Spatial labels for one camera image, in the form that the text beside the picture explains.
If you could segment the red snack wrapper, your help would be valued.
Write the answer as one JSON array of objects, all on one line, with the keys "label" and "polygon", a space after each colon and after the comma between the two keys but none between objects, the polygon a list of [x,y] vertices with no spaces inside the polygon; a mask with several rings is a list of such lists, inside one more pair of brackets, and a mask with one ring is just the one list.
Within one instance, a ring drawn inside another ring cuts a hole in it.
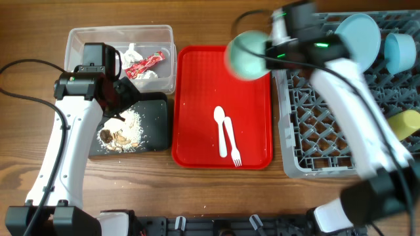
[{"label": "red snack wrapper", "polygon": [[147,57],[147,59],[135,62],[132,66],[125,69],[125,73],[129,79],[136,79],[140,74],[143,74],[144,72],[146,72],[159,62],[163,61],[164,59],[164,54],[161,51],[157,51],[151,56]]}]

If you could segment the rice and food scraps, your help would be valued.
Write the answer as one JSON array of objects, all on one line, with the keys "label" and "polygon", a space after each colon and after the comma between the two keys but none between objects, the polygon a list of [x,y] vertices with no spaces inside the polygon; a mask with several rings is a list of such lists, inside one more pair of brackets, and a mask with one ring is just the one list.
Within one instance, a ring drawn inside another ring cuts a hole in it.
[{"label": "rice and food scraps", "polygon": [[121,116],[125,119],[124,121],[109,119],[97,132],[96,139],[106,153],[111,151],[131,153],[144,143],[142,115],[133,109],[128,109]]}]

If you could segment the white tissue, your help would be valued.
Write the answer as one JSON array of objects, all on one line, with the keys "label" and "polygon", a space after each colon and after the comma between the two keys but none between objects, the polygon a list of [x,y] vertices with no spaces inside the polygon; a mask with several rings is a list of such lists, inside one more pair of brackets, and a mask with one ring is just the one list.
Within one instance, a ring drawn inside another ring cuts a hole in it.
[{"label": "white tissue", "polygon": [[130,43],[126,52],[119,52],[122,63],[121,68],[125,71],[129,79],[157,79],[157,73],[152,70],[147,69],[144,72],[140,72],[139,69],[135,69],[135,65],[144,59],[143,56],[135,50],[135,46],[135,43]]}]

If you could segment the green bowl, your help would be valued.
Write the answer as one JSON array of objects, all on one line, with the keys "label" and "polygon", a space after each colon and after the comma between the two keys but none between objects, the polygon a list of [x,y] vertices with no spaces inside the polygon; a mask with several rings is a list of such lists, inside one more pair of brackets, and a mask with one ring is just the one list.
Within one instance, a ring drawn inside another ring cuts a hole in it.
[{"label": "green bowl", "polygon": [[238,46],[240,43],[245,49],[255,54],[265,53],[265,43],[269,36],[261,31],[245,31],[236,36],[227,46],[225,64],[228,71],[242,81],[254,81],[270,73],[263,58],[253,56]]}]

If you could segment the light blue plate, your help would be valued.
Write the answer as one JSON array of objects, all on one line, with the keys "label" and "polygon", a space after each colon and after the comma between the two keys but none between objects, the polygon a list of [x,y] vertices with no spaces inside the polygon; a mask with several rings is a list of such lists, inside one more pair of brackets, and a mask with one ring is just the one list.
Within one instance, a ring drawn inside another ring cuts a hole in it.
[{"label": "light blue plate", "polygon": [[340,23],[335,34],[345,42],[360,71],[368,70],[381,46],[381,33],[375,20],[367,14],[353,14]]}]

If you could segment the light blue bowl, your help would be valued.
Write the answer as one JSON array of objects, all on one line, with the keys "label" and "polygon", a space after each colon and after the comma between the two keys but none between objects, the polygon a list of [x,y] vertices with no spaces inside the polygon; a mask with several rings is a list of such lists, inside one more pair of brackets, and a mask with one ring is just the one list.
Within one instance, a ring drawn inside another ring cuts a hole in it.
[{"label": "light blue bowl", "polygon": [[417,56],[415,41],[408,34],[390,33],[385,39],[386,68],[391,75],[407,71],[414,66]]}]

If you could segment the yellow plastic cup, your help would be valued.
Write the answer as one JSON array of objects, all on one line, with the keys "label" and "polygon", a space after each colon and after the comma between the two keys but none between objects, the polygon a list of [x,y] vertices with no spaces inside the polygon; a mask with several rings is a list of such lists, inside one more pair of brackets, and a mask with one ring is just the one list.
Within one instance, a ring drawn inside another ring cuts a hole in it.
[{"label": "yellow plastic cup", "polygon": [[413,109],[393,115],[387,121],[399,141],[419,130],[419,112]]}]

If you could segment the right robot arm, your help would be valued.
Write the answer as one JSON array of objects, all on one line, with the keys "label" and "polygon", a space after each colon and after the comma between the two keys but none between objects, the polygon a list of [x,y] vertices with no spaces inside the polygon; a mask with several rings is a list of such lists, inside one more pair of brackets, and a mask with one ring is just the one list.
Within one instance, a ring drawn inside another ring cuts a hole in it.
[{"label": "right robot arm", "polygon": [[327,103],[350,148],[360,182],[310,211],[311,232],[338,233],[401,212],[415,234],[419,164],[391,130],[346,41],[322,33],[315,6],[298,1],[275,10],[265,55],[270,69],[310,69],[308,81]]}]

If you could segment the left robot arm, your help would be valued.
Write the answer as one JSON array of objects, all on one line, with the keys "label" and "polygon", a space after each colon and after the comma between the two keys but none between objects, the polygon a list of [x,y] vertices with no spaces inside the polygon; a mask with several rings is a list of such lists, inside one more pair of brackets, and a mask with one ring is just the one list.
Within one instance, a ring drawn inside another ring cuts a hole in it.
[{"label": "left robot arm", "polygon": [[24,206],[7,210],[11,235],[138,235],[132,210],[108,210],[98,217],[83,211],[83,179],[98,125],[119,118],[140,100],[126,77],[104,73],[63,73],[54,85],[56,115],[39,176]]}]

